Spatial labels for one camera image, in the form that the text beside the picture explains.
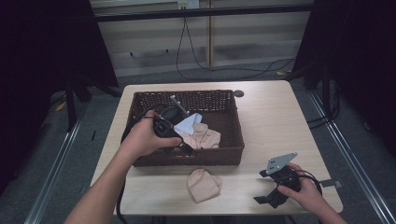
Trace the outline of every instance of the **black pole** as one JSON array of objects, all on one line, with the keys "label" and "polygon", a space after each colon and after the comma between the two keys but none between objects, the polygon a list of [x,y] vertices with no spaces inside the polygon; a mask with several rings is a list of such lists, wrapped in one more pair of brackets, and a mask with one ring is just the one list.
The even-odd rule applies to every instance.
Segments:
[{"label": "black pole", "polygon": [[205,17],[205,16],[303,12],[303,11],[312,11],[312,10],[314,10],[313,4],[300,4],[300,5],[268,6],[268,7],[235,7],[235,8],[222,7],[222,8],[199,8],[199,9],[166,10],[166,11],[137,12],[137,13],[101,14],[101,15],[95,15],[93,17],[48,18],[48,20],[63,21],[63,22],[139,21],[139,20],[153,20],[153,19]]},{"label": "black pole", "polygon": [[66,92],[66,103],[67,103],[67,115],[69,117],[69,126],[67,128],[67,131],[70,132],[72,131],[77,121],[72,80],[70,76],[68,76],[67,78],[65,92]]},{"label": "black pole", "polygon": [[332,120],[332,109],[330,106],[330,73],[329,66],[326,62],[323,63],[323,79],[322,79],[322,100],[323,100],[323,109],[326,113],[328,120]]}]

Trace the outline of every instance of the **table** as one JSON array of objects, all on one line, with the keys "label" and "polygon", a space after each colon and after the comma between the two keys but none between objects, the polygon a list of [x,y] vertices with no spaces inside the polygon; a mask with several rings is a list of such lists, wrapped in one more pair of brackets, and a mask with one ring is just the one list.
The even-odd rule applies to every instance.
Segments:
[{"label": "table", "polygon": [[[198,166],[132,167],[126,177],[121,212],[124,215],[286,215],[306,213],[294,200],[274,209],[257,204],[253,197],[268,195],[276,184],[262,178],[269,159],[291,152],[292,160],[313,173],[318,180],[329,172],[305,122],[304,115],[287,81],[203,82],[131,85],[124,89],[111,124],[93,182],[105,170],[120,146],[120,139],[136,91],[240,90],[235,98],[245,149],[238,166],[205,166],[222,180],[220,196],[195,203],[187,189],[187,179]],[[323,190],[326,201],[337,212],[343,205],[335,187]]]}]

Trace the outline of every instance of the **beige sock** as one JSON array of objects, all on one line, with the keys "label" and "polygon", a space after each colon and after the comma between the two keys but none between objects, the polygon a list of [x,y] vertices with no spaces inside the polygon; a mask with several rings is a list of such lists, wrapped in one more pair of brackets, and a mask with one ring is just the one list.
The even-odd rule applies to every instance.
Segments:
[{"label": "beige sock", "polygon": [[205,169],[196,169],[190,175],[187,186],[196,203],[201,203],[219,196],[221,179],[211,175]]},{"label": "beige sock", "polygon": [[180,135],[183,138],[184,143],[192,147],[193,149],[200,149],[201,144],[198,142],[198,140],[192,136],[190,136],[187,133],[183,133]]},{"label": "beige sock", "polygon": [[221,134],[213,131],[207,130],[204,138],[201,141],[201,148],[219,148]]},{"label": "beige sock", "polygon": [[192,128],[194,129],[194,134],[192,137],[196,138],[198,143],[201,143],[207,132],[207,124],[195,123],[192,125]]}]

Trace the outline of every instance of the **brown woven basket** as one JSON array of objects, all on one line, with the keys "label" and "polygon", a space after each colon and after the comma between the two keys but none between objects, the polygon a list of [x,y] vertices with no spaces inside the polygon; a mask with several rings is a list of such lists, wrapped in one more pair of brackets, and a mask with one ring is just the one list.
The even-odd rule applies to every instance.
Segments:
[{"label": "brown woven basket", "polygon": [[244,141],[239,124],[233,91],[143,91],[136,92],[128,119],[133,119],[151,105],[172,105],[170,96],[176,99],[190,114],[203,116],[202,123],[221,133],[219,148],[196,149],[186,156],[180,149],[166,154],[159,149],[138,159],[134,166],[169,165],[238,165],[241,161]]}]

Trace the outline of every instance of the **human hand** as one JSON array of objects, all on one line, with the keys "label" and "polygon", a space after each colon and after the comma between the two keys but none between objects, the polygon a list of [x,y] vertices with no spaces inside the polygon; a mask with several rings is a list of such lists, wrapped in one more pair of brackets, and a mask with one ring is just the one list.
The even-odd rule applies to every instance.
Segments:
[{"label": "human hand", "polygon": [[122,142],[120,149],[126,149],[134,154],[137,158],[146,156],[161,147],[175,147],[181,144],[181,138],[161,138],[158,137],[153,130],[153,118],[155,112],[150,110],[139,120],[132,128]]},{"label": "human hand", "polygon": [[[297,171],[298,175],[304,175],[303,171],[299,171],[302,170],[299,165],[289,162],[288,166]],[[328,209],[330,207],[321,196],[311,179],[300,177],[300,183],[302,188],[299,192],[296,192],[286,186],[278,186],[277,190],[297,201],[301,207],[313,214],[318,214],[323,211],[324,208]]]}]

